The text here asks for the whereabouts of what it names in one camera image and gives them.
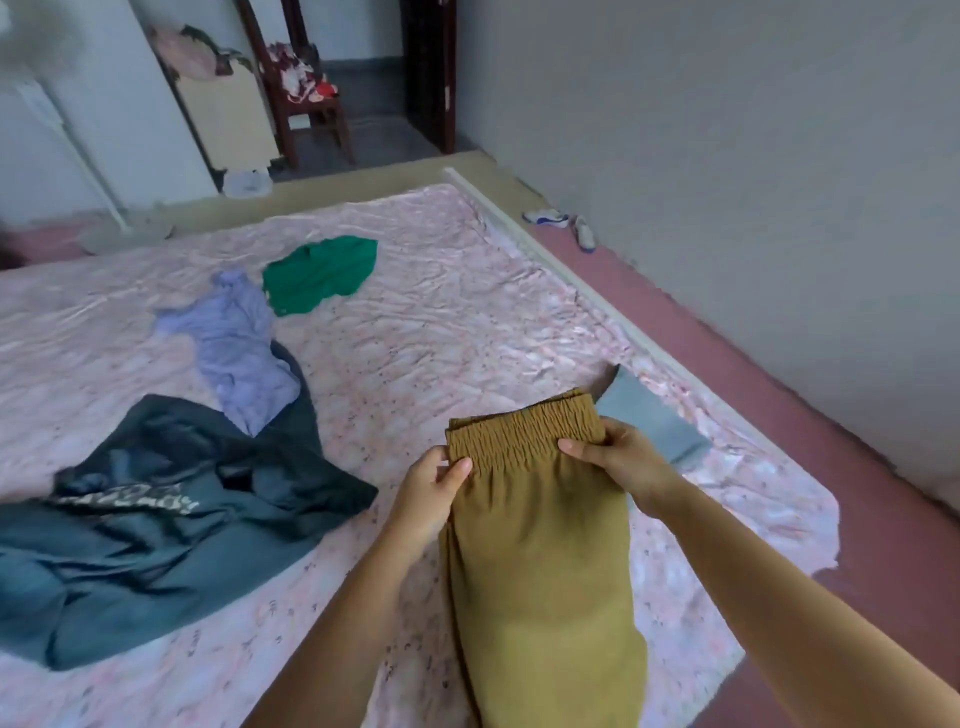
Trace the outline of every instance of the left hand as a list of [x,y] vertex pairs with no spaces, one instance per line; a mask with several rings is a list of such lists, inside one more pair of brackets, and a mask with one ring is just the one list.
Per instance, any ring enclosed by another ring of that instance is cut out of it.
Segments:
[[457,491],[473,468],[468,457],[447,468],[444,463],[448,457],[446,448],[437,445],[410,466],[383,526],[384,536],[400,539],[416,554],[415,558],[420,558],[426,546],[437,538]]

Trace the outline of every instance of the pants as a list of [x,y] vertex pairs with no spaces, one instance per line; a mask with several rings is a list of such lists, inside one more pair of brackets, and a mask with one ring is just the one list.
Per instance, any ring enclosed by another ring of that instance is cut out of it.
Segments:
[[484,726],[634,728],[646,642],[626,497],[561,437],[603,441],[590,395],[450,422],[451,462],[473,459],[440,539],[461,669]]

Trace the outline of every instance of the white sneaker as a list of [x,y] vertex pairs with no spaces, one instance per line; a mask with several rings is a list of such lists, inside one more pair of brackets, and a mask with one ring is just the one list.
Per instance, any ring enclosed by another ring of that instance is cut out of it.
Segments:
[[577,215],[576,222],[573,223],[573,229],[577,233],[577,245],[584,253],[593,253],[597,249],[597,241],[593,236],[593,231],[587,227],[587,221],[583,215]]
[[555,210],[553,207],[524,212],[523,219],[531,225],[550,225],[554,228],[565,228],[570,224],[570,216]]

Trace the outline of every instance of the elastic waistband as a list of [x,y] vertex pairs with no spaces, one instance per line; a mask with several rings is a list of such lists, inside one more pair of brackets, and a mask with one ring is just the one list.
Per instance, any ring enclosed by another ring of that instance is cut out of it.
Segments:
[[516,412],[450,420],[446,444],[450,462],[469,456],[474,473],[488,473],[554,457],[562,437],[594,444],[604,440],[593,398],[579,389]]

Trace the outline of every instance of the pink bedsheet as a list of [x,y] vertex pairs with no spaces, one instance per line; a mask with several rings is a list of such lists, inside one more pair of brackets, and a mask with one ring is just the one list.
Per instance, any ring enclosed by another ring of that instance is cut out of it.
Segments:
[[[300,243],[338,234],[380,240],[372,276],[355,296],[281,319],[276,338],[308,377],[327,456],[381,489],[373,508],[254,593],[127,654],[67,673],[0,656],[4,725],[238,726],[371,542],[409,463],[443,441],[448,418],[589,385],[608,362],[712,439],[691,480],[807,573],[835,566],[839,513],[825,488],[519,254],[449,185],[3,274],[4,493],[47,489],[148,392],[214,405],[189,340],[152,337],[152,311],[193,300],[219,269],[242,266],[257,280]],[[631,529],[636,624],[650,645],[641,724],[686,725],[743,653],[673,537],[636,510]],[[430,547],[405,584],[365,725],[468,724],[437,556]]]

